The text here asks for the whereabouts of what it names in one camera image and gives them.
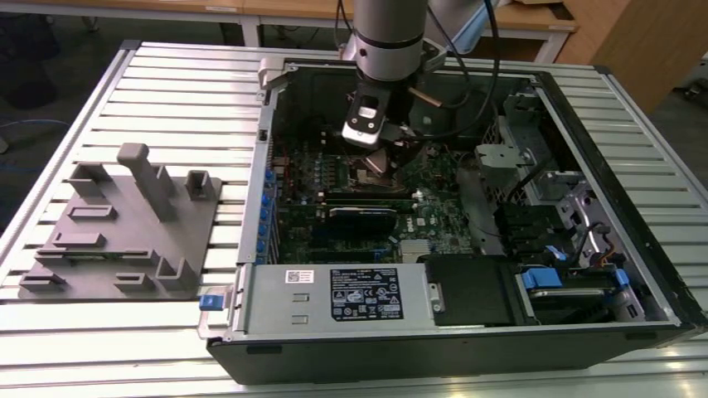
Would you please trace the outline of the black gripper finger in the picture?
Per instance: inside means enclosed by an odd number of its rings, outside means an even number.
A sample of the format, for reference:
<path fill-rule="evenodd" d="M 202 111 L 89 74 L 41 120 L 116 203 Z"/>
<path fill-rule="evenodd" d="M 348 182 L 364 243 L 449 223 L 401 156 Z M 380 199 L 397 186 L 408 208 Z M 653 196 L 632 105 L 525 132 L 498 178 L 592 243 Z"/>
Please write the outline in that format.
<path fill-rule="evenodd" d="M 421 150 L 421 142 L 398 139 L 394 141 L 394 168 L 401 170 L 414 160 Z"/>

